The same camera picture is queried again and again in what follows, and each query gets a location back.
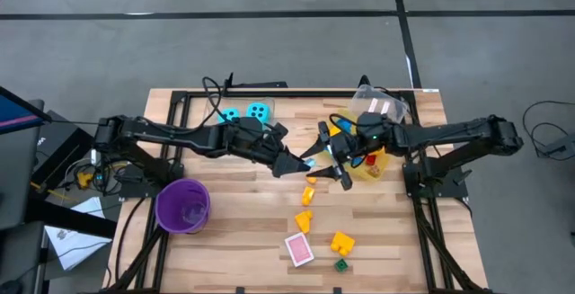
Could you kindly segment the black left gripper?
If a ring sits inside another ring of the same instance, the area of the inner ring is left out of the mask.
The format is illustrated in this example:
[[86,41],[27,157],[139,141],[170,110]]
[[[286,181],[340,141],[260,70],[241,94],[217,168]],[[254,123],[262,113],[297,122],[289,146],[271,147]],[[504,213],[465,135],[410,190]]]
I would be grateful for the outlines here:
[[251,138],[234,126],[234,120],[224,123],[224,150],[227,155],[248,159],[266,165],[272,175],[308,172],[311,167],[305,160],[292,154],[282,143],[288,129],[280,123],[267,125],[262,138]]

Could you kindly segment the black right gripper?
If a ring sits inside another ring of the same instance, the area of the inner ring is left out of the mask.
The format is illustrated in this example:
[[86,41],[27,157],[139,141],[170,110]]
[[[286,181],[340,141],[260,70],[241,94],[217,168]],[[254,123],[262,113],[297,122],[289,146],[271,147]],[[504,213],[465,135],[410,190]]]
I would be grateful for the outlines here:
[[371,149],[367,145],[368,143],[359,140],[357,133],[356,135],[350,135],[342,131],[343,134],[331,137],[325,121],[318,123],[318,129],[319,137],[300,157],[308,158],[326,150],[332,159],[332,164],[308,173],[306,176],[340,181],[343,190],[349,191],[352,188],[353,181],[343,165],[354,157],[366,156]]

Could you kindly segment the teal foam die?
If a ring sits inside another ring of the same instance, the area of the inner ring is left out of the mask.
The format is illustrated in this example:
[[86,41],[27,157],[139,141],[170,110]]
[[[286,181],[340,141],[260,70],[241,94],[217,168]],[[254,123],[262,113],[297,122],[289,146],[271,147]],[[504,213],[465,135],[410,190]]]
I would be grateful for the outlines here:
[[236,108],[224,108],[218,112],[217,122],[223,123],[240,117],[240,112]]
[[267,123],[270,118],[270,107],[262,102],[250,103],[246,109],[246,116],[255,118],[261,123]]

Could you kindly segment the yellow sloped toy brick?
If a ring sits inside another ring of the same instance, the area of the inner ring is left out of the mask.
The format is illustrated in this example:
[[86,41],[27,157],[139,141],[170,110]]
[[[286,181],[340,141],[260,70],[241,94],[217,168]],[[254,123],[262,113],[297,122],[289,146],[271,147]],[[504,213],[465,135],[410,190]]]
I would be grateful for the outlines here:
[[300,231],[307,234],[311,228],[311,219],[313,212],[311,210],[304,210],[295,216],[295,222]]

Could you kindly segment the yellow translucent plastic bin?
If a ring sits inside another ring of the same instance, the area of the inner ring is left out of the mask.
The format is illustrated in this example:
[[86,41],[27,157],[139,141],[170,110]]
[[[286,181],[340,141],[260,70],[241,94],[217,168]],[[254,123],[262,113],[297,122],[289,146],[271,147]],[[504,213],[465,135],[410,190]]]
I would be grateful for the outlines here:
[[[342,116],[342,118],[344,120],[348,120],[350,122],[352,121],[356,121],[357,120],[357,116],[350,112],[348,109],[339,109],[337,111],[337,113]],[[330,121],[328,122],[328,129],[330,129],[332,126],[336,126],[336,124],[331,123]],[[356,127],[354,125],[352,125],[352,131],[350,133],[346,132],[346,134],[350,134],[350,135],[356,135]],[[354,180],[363,180],[363,181],[367,181],[367,182],[375,182],[375,181],[379,181],[383,179],[383,175],[384,175],[384,170],[387,167],[387,164],[389,162],[389,158],[390,156],[388,156],[385,151],[383,149],[378,150],[376,152],[372,152],[369,155],[375,155],[376,156],[376,162],[374,165],[377,165],[379,167],[379,169],[381,170],[381,176],[379,178],[374,178],[371,175],[369,175],[367,173],[367,169],[372,166],[372,165],[367,165],[365,163],[366,160],[366,156],[359,156],[359,157],[364,157],[365,160],[362,163],[362,165],[360,165],[357,168],[351,168],[350,164],[351,161],[346,162],[343,166],[345,168],[345,170],[349,173],[349,175],[354,179]]]

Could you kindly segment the red pink playing card box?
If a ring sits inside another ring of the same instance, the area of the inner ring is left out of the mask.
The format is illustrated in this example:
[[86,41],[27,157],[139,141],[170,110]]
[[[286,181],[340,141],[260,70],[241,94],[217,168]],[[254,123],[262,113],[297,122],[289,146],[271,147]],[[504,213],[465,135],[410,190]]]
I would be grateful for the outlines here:
[[314,259],[314,254],[304,233],[297,233],[284,240],[293,265],[297,268]]

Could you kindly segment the clear plastic container with label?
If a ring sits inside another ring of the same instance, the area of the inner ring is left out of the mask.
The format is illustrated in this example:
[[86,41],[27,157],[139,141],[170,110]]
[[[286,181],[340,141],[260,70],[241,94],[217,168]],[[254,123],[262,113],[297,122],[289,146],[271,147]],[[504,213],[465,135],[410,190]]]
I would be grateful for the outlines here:
[[356,116],[369,112],[368,107],[372,99],[378,100],[375,113],[380,113],[385,101],[390,103],[386,116],[393,122],[400,123],[408,112],[408,106],[400,99],[392,97],[387,92],[369,85],[361,85],[351,99],[349,110]]

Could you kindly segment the clear rectangular plastic bin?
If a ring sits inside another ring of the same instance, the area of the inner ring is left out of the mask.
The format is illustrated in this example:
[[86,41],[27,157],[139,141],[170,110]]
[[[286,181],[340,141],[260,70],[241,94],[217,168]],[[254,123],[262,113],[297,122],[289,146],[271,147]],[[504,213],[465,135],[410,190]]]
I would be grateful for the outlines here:
[[204,119],[208,118],[206,123],[208,125],[218,124],[217,122],[217,115],[221,109],[224,108],[236,108],[240,112],[240,117],[247,117],[246,116],[246,109],[250,103],[253,102],[262,102],[266,103],[270,107],[270,118],[267,123],[262,123],[264,128],[267,128],[267,125],[274,125],[276,123],[275,119],[275,103],[274,100],[271,98],[221,98],[220,101],[214,96],[211,98],[211,101],[207,101],[206,108],[204,111]]

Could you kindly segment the purple plastic bucket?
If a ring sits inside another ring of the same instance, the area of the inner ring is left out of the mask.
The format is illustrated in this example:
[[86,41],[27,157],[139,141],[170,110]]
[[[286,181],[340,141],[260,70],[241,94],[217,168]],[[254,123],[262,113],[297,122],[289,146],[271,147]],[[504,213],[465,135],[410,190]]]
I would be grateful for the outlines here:
[[158,224],[170,234],[194,234],[208,223],[208,189],[194,179],[179,179],[164,187],[155,201]]

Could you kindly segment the black computer case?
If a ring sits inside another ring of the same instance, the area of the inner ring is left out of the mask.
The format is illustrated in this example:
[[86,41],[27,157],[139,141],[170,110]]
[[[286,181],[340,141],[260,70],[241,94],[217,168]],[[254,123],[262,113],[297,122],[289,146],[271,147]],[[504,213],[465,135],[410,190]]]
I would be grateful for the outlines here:
[[54,189],[64,180],[66,169],[91,149],[93,136],[68,123],[55,111],[48,111],[48,115],[64,123],[50,123],[40,128],[31,181],[38,186]]

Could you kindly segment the white paper sheet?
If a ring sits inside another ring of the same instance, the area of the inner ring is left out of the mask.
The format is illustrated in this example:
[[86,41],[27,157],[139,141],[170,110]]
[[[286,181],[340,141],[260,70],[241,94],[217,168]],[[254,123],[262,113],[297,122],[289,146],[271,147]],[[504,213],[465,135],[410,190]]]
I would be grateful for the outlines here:
[[[103,218],[103,208],[98,197],[75,205],[71,210]],[[46,226],[45,231],[53,245],[63,270],[74,269],[90,255],[111,242],[110,238],[79,233],[74,230]]]

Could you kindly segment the monitor with blue screen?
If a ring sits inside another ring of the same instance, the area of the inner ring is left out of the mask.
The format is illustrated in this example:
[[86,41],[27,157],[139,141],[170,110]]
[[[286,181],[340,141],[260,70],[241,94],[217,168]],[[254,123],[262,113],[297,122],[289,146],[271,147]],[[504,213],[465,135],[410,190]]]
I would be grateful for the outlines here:
[[0,135],[51,123],[44,105],[41,99],[26,101],[0,86]]

